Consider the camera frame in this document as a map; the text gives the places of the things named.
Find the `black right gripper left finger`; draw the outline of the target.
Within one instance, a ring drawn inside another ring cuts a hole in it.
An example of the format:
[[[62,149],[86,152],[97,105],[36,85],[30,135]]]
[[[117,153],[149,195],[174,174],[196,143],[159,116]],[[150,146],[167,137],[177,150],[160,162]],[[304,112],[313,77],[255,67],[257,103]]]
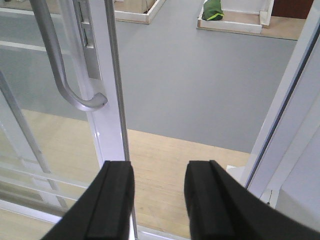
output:
[[[127,240],[134,205],[129,161],[105,161],[87,190],[44,240]]]

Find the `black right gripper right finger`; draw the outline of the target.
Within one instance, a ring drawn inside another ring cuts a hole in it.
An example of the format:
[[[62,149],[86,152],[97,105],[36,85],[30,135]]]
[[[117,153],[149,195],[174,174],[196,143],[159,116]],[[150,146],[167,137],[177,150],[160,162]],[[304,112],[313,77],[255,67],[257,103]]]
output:
[[[193,240],[318,240],[320,233],[271,208],[216,161],[191,160],[184,198]]]

